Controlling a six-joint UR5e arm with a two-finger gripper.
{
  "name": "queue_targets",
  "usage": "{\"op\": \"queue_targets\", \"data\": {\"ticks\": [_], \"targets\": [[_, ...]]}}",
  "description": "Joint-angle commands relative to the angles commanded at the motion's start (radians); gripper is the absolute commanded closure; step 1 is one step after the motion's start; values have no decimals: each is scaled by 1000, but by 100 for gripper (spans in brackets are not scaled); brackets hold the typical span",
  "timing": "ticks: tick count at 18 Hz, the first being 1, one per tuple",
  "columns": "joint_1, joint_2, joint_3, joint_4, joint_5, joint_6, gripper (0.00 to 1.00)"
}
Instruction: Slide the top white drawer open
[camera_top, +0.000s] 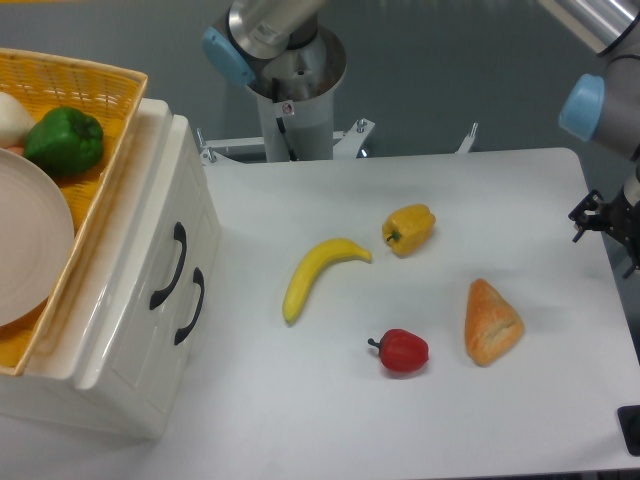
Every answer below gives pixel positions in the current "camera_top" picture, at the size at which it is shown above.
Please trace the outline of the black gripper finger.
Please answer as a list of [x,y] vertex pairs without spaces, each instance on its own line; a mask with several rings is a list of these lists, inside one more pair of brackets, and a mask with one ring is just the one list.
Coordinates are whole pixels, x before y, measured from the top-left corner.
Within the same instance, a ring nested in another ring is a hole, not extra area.
[[573,243],[577,243],[587,231],[602,232],[606,230],[606,221],[601,215],[603,205],[601,193],[594,189],[570,211],[568,218],[576,230],[572,238]]
[[636,244],[626,244],[625,249],[629,257],[629,266],[622,274],[622,278],[629,279],[639,270],[639,250]]

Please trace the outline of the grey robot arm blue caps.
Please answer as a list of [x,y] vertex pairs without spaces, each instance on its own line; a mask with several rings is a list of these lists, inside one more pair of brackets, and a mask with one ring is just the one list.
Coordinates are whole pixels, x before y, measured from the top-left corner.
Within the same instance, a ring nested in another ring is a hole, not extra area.
[[[318,24],[321,1],[234,1],[202,36],[209,62],[255,96],[270,161],[334,157],[333,95],[346,71],[343,45]],[[606,63],[568,95],[559,126],[639,160],[639,4],[544,1],[542,7]]]

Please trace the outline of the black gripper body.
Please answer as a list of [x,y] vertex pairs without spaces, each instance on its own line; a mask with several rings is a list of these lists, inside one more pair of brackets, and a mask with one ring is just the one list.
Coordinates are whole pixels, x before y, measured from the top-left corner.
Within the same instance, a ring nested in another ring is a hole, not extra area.
[[627,250],[639,249],[639,202],[632,204],[624,192],[619,192],[602,206],[605,232]]

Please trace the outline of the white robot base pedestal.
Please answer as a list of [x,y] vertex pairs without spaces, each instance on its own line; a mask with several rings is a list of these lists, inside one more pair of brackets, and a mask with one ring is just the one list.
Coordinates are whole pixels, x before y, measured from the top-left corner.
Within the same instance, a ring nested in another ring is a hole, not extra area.
[[334,93],[345,73],[344,46],[322,26],[308,44],[267,63],[249,86],[267,161],[333,157]]

